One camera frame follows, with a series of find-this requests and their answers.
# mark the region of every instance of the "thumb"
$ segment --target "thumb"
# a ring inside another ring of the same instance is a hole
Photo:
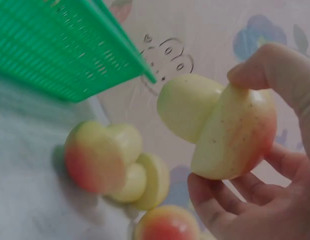
[[[230,70],[228,79],[240,87],[277,92],[297,114],[310,158],[310,59],[285,46],[266,44]]]

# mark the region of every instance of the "flower pattern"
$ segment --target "flower pattern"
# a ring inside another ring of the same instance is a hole
[[[285,147],[286,146],[286,141],[287,141],[287,135],[288,135],[288,130],[285,128],[281,132],[281,135],[277,135],[275,137],[275,142],[277,142],[278,144],[283,145]]]
[[[195,212],[189,198],[187,186],[187,178],[189,174],[190,168],[183,165],[177,166],[170,171],[170,190],[167,198],[161,205],[173,204],[188,209],[195,216],[201,230],[203,231],[206,227]]]
[[[119,23],[123,23],[129,16],[133,0],[114,0],[110,6],[110,12],[116,17]]]
[[[263,15],[252,16],[233,41],[233,50],[240,61],[247,60],[265,43],[276,42],[286,45],[285,32]]]

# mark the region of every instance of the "finger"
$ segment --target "finger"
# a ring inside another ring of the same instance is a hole
[[[274,143],[265,160],[281,175],[299,181],[310,174],[310,162],[305,154],[290,152],[285,147]]]
[[[271,202],[284,189],[276,185],[267,185],[252,173],[232,179],[230,182],[247,202],[259,206]]]
[[[227,212],[239,215],[245,212],[250,205],[242,202],[222,181],[205,179],[211,193],[217,202]]]
[[[214,198],[207,181],[195,174],[188,177],[188,189],[194,208],[205,224],[217,238],[223,239],[226,228],[236,218],[235,214],[227,212]]]
[[[285,46],[265,44],[228,73],[231,83],[250,89],[274,89],[294,109],[310,159],[310,59]]]

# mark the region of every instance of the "apple piece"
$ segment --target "apple piece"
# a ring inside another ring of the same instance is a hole
[[[191,170],[212,180],[248,173],[270,151],[276,128],[276,110],[268,90],[229,84],[205,123]]]
[[[148,211],[167,197],[170,185],[169,169],[160,157],[149,153],[140,154],[137,163],[146,170],[147,182],[143,195],[132,205],[139,210]]]
[[[125,165],[134,163],[142,151],[142,138],[139,131],[127,123],[109,125],[107,129],[123,150]]]
[[[134,240],[198,240],[196,219],[187,210],[164,205],[147,212],[134,230]]]
[[[106,128],[99,122],[86,121],[70,132],[65,142],[65,163],[70,177],[79,187],[91,193],[109,194],[125,186],[126,166],[133,162],[133,154],[130,154],[133,151],[127,148],[135,144],[125,141],[140,143],[141,140],[136,134],[130,137],[132,126],[124,126],[118,131],[114,126]]]
[[[133,163],[127,168],[126,185],[118,192],[109,195],[118,203],[132,203],[137,201],[146,188],[146,170],[138,163]]]
[[[223,89],[221,84],[203,76],[181,75],[162,88],[158,114],[174,134],[195,144]]]

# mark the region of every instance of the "fingernail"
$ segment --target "fingernail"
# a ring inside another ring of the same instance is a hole
[[[242,69],[243,66],[244,66],[244,62],[236,65],[231,70],[229,70],[227,73],[228,79],[233,78]]]

